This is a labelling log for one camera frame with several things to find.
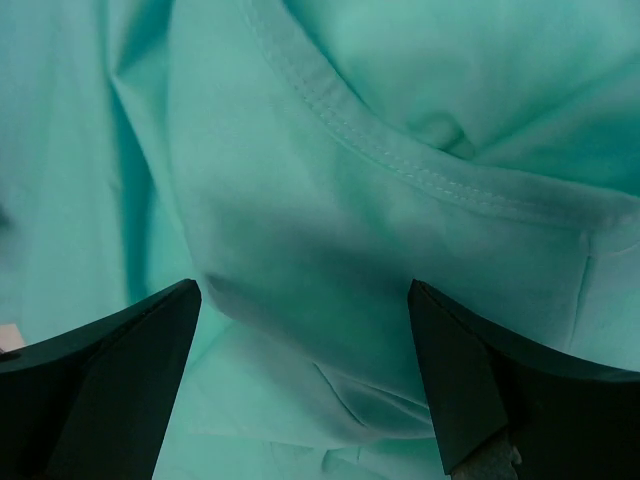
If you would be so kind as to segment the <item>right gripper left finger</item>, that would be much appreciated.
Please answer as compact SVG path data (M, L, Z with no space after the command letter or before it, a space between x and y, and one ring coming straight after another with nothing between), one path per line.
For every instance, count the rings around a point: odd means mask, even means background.
M195 335L182 280L120 312L1 352L4 479L150 479Z

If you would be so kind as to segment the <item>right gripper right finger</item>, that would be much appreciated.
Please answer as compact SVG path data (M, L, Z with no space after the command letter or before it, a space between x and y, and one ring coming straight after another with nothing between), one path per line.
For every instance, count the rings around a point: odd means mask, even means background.
M420 281L408 308L449 477L638 477L637 372L529 340Z

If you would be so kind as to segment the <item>teal green t shirt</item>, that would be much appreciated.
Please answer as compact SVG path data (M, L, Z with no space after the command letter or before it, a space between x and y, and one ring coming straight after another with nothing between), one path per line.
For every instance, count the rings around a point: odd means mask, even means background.
M204 301L158 479L439 479L413 280L639 366L635 1L5 1L1 319Z

